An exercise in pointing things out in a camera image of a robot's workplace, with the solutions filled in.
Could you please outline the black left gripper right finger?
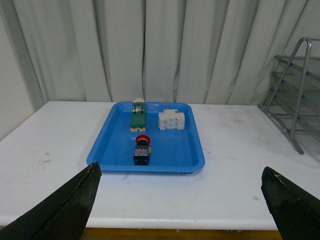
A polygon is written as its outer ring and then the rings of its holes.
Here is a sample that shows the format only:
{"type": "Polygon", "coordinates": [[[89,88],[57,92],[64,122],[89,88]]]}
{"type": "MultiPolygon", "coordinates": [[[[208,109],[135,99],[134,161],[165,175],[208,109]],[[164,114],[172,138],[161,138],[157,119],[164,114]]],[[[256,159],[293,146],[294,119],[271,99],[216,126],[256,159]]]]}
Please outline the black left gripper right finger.
{"type": "Polygon", "coordinates": [[[270,167],[261,176],[261,191],[284,240],[320,238],[320,200],[270,167]]]}

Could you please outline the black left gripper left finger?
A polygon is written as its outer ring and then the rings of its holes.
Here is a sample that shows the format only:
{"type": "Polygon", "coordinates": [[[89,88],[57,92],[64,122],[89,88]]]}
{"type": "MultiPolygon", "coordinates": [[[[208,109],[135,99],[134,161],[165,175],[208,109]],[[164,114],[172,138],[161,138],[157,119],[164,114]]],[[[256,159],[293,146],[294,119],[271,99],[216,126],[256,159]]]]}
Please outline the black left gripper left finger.
{"type": "Polygon", "coordinates": [[[102,176],[93,162],[46,199],[1,229],[2,240],[79,240],[102,176]]]}

